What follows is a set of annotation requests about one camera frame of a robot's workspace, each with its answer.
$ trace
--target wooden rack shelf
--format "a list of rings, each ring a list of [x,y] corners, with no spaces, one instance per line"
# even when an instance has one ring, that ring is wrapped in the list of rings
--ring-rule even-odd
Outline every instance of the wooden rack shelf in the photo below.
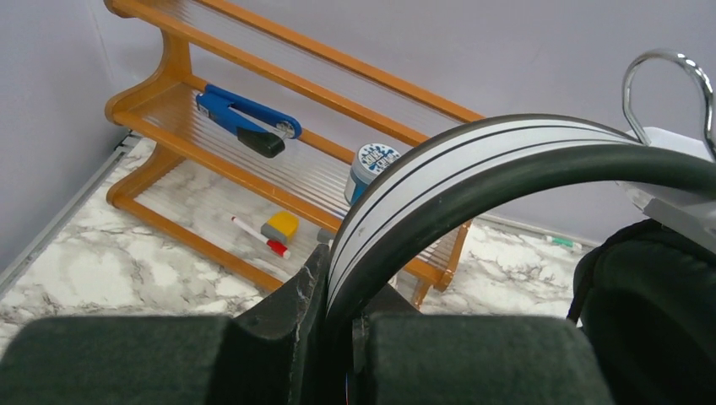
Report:
[[[343,187],[354,153],[304,129],[301,142],[290,142],[278,157],[255,154],[197,112],[194,97],[207,82],[192,72],[189,43],[408,145],[426,140],[425,133],[481,118],[232,3],[106,0],[106,5],[117,15],[158,26],[164,38],[164,55],[155,74],[107,103],[110,121],[158,143],[145,165],[110,190],[108,201],[266,289],[277,288],[280,280],[148,208],[141,196],[190,159],[319,227],[336,231],[349,209]],[[420,280],[414,304],[420,304],[431,286],[440,290],[448,286],[468,226],[445,235],[406,266]]]

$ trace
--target gray plastic piece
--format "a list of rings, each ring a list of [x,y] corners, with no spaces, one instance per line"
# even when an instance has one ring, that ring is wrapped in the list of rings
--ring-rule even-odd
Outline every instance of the gray plastic piece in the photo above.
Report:
[[[331,232],[328,229],[321,228],[318,231],[316,239],[321,243],[329,243],[331,240],[335,239],[335,233]]]
[[[289,243],[289,239],[286,237],[286,235],[280,233],[276,228],[269,224],[261,225],[261,235],[266,236],[270,240],[277,240],[284,245],[287,245]]]

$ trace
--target metal wire hook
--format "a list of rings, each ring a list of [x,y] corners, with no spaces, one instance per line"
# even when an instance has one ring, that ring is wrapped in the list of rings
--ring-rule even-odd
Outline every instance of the metal wire hook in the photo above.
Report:
[[[703,99],[703,108],[705,110],[703,120],[703,143],[706,145],[706,149],[711,156],[716,160],[716,134],[713,133],[713,89],[711,82],[708,80],[706,73],[691,59],[686,57],[683,53],[672,51],[669,49],[654,49],[652,51],[644,52],[642,55],[634,59],[634,62],[629,65],[624,75],[624,80],[621,82],[621,109],[624,111],[624,117],[629,122],[629,125],[637,134],[639,142],[649,146],[649,138],[639,123],[639,120],[634,116],[632,111],[632,80],[634,79],[634,73],[637,72],[637,68],[642,63],[649,59],[665,59],[667,61],[676,63],[679,65],[686,74],[689,75],[696,83],[698,88],[701,90]]]

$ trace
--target black ear pad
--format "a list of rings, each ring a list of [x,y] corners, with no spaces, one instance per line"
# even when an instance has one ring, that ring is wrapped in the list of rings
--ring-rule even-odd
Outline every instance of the black ear pad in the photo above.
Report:
[[[590,275],[582,323],[615,399],[713,403],[716,255],[645,221],[585,256],[575,290]]]

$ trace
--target blue pliers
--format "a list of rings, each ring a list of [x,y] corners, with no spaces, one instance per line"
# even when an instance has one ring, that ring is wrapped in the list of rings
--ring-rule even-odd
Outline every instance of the blue pliers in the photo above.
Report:
[[[283,152],[284,139],[295,139],[301,135],[301,124],[293,117],[212,84],[207,84],[204,92],[197,94],[196,101],[199,112],[266,158]],[[276,131],[263,129],[237,111],[265,122]]]

